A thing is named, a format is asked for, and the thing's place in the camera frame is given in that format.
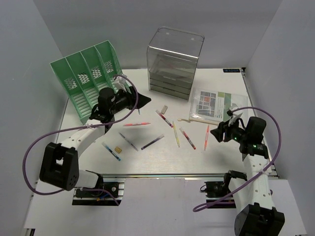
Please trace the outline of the beige eraser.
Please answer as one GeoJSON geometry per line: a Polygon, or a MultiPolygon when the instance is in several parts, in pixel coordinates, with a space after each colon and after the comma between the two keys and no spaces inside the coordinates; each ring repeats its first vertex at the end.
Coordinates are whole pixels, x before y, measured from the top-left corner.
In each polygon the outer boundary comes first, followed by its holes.
{"type": "Polygon", "coordinates": [[[167,107],[166,105],[164,105],[164,107],[163,107],[162,110],[161,110],[161,113],[162,113],[162,114],[165,114],[165,112],[167,111],[167,108],[168,108],[168,107],[167,107]]]}

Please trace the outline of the yellow highlighter pen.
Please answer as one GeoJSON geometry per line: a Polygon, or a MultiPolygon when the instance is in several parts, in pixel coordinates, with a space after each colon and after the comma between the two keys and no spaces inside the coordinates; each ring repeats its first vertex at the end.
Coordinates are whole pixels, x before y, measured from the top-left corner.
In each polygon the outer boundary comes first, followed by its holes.
{"type": "Polygon", "coordinates": [[[174,135],[175,135],[177,146],[180,148],[180,141],[178,138],[177,129],[176,129],[176,125],[175,125],[174,121],[172,121],[172,125],[173,125],[173,130],[174,130],[174,135]]]}

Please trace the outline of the grey clear pen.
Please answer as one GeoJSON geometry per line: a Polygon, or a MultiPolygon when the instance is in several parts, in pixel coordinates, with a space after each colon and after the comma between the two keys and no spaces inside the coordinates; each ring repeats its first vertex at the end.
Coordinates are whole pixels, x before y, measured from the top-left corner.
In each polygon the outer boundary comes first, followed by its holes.
{"type": "Polygon", "coordinates": [[[139,151],[138,148],[126,137],[124,136],[122,133],[119,132],[119,135],[136,151],[139,151]]]}

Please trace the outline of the clear plastic drawer cabinet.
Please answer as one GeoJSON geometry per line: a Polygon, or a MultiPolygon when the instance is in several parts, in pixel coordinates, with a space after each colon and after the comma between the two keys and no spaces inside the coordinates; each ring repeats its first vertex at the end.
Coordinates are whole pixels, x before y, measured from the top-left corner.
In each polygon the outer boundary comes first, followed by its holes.
{"type": "Polygon", "coordinates": [[[149,90],[188,101],[205,37],[160,27],[147,48],[149,90]]]}

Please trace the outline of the small yellow eraser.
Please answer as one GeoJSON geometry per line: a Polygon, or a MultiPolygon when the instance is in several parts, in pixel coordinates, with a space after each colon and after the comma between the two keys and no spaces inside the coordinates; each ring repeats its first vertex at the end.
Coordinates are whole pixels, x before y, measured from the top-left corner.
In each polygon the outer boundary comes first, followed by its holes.
{"type": "Polygon", "coordinates": [[[121,149],[120,147],[115,147],[115,151],[116,151],[117,153],[120,153],[120,152],[122,151],[122,149],[121,149]]]}

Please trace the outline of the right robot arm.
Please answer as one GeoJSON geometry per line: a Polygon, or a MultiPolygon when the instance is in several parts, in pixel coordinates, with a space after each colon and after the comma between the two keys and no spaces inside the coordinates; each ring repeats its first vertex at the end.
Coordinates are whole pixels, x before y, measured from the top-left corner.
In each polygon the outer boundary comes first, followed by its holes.
{"type": "Polygon", "coordinates": [[[237,236],[277,236],[285,217],[276,210],[269,171],[264,170],[269,163],[268,149],[262,142],[266,121],[250,117],[245,128],[239,126],[241,122],[233,118],[210,131],[218,142],[234,140],[240,145],[245,172],[228,171],[221,186],[226,195],[233,196],[237,208],[234,232],[237,236]]]}

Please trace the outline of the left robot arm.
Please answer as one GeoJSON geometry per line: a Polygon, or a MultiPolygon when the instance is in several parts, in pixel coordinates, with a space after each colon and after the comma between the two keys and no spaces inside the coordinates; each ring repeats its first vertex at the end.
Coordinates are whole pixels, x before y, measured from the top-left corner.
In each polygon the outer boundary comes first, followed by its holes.
{"type": "Polygon", "coordinates": [[[136,93],[134,87],[130,86],[129,89],[114,92],[111,88],[103,88],[85,127],[58,144],[49,143],[46,146],[39,174],[42,182],[66,191],[87,188],[93,196],[103,193],[104,184],[100,175],[81,170],[79,157],[94,141],[108,132],[116,113],[123,109],[140,109],[151,101],[149,97],[136,93]]]}

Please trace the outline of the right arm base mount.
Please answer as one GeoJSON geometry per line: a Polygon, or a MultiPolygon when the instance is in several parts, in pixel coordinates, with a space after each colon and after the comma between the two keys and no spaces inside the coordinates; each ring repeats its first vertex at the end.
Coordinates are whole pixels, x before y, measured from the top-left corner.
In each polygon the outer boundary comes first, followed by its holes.
{"type": "MultiPolygon", "coordinates": [[[[229,193],[229,190],[224,189],[222,185],[222,181],[204,182],[204,184],[200,187],[200,192],[206,194],[206,203],[215,202],[229,193]]],[[[236,208],[236,205],[232,197],[228,197],[226,200],[223,200],[222,202],[209,208],[236,208]]]]}

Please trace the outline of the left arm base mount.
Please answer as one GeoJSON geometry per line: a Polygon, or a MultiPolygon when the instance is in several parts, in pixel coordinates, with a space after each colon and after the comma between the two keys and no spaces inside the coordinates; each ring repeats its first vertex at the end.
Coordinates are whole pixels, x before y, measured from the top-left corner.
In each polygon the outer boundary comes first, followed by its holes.
{"type": "Polygon", "coordinates": [[[118,206],[124,195],[125,178],[104,177],[96,189],[74,190],[73,206],[118,206]]]}

